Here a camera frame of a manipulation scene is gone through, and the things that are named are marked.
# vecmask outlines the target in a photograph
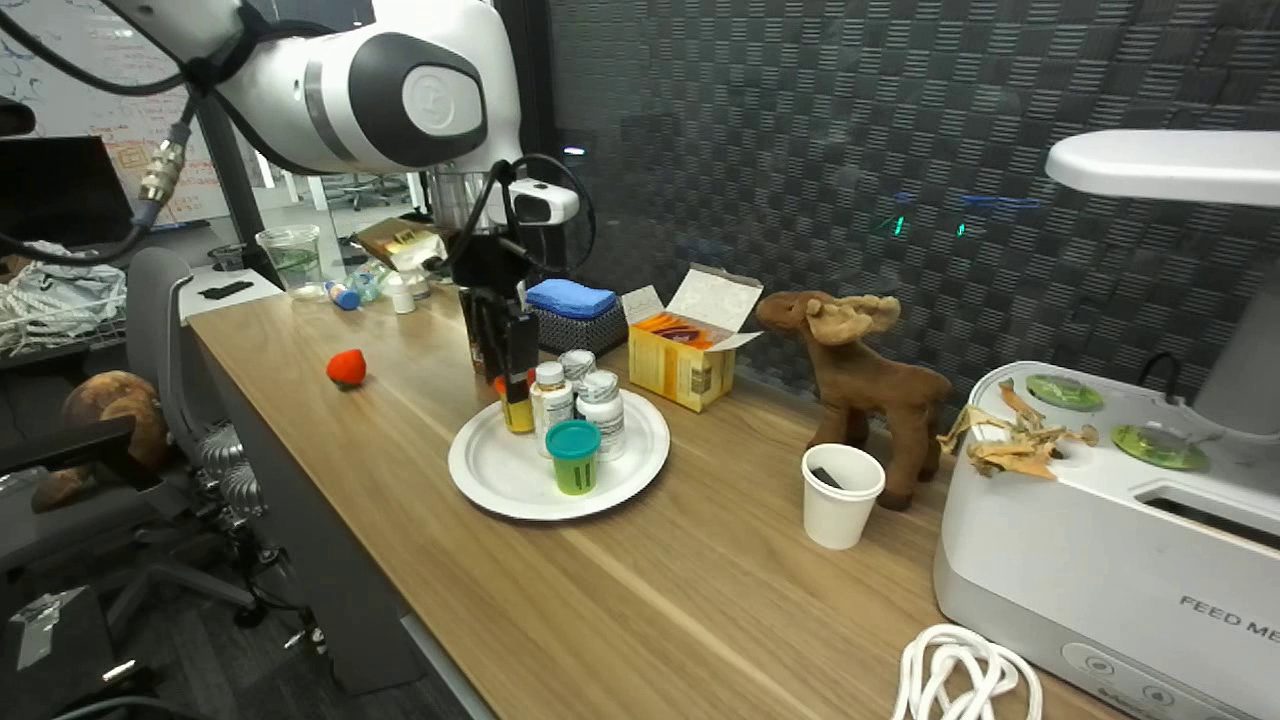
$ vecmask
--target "green cup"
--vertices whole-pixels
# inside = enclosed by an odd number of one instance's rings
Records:
[[[549,432],[549,454],[554,467],[554,489],[564,495],[583,495],[597,489],[597,453],[599,453],[597,423],[564,420]]]

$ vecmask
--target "white plate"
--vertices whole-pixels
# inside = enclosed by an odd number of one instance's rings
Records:
[[[597,454],[597,489],[564,495],[551,454],[537,434],[513,434],[500,404],[470,415],[448,443],[451,484],[478,507],[513,518],[577,518],[608,513],[645,490],[672,453],[668,420],[635,391],[622,391],[622,428]]]

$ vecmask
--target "white cup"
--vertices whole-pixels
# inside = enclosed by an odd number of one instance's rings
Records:
[[[883,490],[883,464],[850,443],[813,443],[800,454],[805,534],[820,546],[850,546]]]

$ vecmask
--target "toy moose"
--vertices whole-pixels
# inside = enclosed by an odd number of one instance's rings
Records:
[[[917,478],[932,478],[936,413],[951,384],[918,364],[896,364],[861,341],[901,321],[896,294],[770,293],[755,304],[764,333],[796,335],[807,353],[823,415],[807,443],[865,443],[868,420],[883,415],[892,464],[883,473],[883,507],[906,507]]]

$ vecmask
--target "coiled cable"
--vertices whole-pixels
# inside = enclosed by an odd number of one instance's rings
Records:
[[[969,692],[947,695],[947,681],[969,673]],[[961,622],[922,628],[901,659],[892,720],[995,720],[995,695],[1028,682],[1028,720],[1042,717],[1042,686],[1028,659]]]

